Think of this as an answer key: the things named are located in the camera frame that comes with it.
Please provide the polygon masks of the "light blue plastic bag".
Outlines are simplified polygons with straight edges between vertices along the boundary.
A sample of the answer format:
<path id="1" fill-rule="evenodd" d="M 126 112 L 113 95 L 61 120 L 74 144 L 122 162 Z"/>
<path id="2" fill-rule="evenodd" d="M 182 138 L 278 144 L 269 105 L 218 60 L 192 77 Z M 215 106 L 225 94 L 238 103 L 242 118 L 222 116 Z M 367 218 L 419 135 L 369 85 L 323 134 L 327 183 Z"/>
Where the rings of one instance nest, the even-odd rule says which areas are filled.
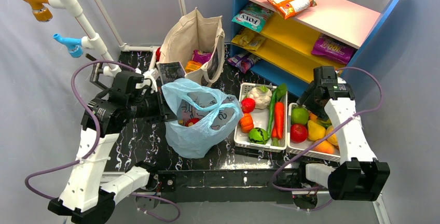
<path id="1" fill-rule="evenodd" d="M 183 158 L 203 158 L 244 116 L 239 100 L 219 89 L 181 78 L 161 87 L 176 120 L 166 122 L 166 140 Z"/>

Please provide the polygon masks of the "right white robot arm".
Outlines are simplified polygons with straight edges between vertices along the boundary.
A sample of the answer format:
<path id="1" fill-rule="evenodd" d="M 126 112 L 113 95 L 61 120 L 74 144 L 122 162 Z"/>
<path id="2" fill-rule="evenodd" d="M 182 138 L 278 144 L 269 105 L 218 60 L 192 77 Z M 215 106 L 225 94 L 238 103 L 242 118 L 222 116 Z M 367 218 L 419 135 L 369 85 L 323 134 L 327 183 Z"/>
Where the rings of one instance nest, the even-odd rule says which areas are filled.
<path id="1" fill-rule="evenodd" d="M 323 163 L 300 166 L 303 179 L 328 189 L 334 200 L 375 201 L 389 175 L 386 162 L 380 162 L 365 138 L 351 86 L 337 75 L 332 66 L 313 70 L 313 81 L 298 99 L 299 106 L 330 120 L 337 137 L 340 165 Z"/>

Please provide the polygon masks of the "purple grape candy bag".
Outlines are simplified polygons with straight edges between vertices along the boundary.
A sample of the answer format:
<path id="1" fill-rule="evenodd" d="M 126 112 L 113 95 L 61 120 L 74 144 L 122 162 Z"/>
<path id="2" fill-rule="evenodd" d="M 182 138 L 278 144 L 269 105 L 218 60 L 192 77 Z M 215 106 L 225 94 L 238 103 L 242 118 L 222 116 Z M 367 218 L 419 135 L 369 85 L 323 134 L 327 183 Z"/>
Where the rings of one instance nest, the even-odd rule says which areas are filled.
<path id="1" fill-rule="evenodd" d="M 194 50 L 191 56 L 191 60 L 200 64 L 205 64 L 210 61 L 212 57 L 211 52 L 204 52 L 201 50 Z"/>

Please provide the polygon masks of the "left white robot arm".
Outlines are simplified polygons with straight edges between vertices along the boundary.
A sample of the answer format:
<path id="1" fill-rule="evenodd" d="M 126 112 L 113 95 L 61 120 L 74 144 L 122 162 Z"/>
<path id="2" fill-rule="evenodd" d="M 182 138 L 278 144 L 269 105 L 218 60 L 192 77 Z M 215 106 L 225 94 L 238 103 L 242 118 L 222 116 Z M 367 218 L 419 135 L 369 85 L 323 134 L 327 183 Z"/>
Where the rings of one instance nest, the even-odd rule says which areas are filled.
<path id="1" fill-rule="evenodd" d="M 86 105 L 77 163 L 63 192 L 50 200 L 49 211 L 70 217 L 72 223 L 106 223 L 121 200 L 149 185 L 157 169 L 147 162 L 139 162 L 116 179 L 101 183 L 113 145 L 127 123 L 137 118 L 160 123 L 175 116 L 154 76 L 123 71 L 116 75 L 111 88 Z"/>

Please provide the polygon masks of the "beige canvas tote bag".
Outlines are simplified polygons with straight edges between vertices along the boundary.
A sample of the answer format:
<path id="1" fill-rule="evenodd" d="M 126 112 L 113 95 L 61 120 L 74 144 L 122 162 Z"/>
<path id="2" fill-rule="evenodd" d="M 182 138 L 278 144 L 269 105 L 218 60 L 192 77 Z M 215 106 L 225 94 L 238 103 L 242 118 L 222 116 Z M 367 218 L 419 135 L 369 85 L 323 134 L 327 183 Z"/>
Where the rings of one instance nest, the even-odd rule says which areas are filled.
<path id="1" fill-rule="evenodd" d="M 205 18 L 196 8 L 182 16 L 171 28 L 160 47 L 155 66 L 162 84 L 178 78 L 211 87 L 219 79 L 225 63 L 225 32 L 222 16 Z M 209 60 L 192 72 L 185 72 L 195 50 L 210 53 Z"/>

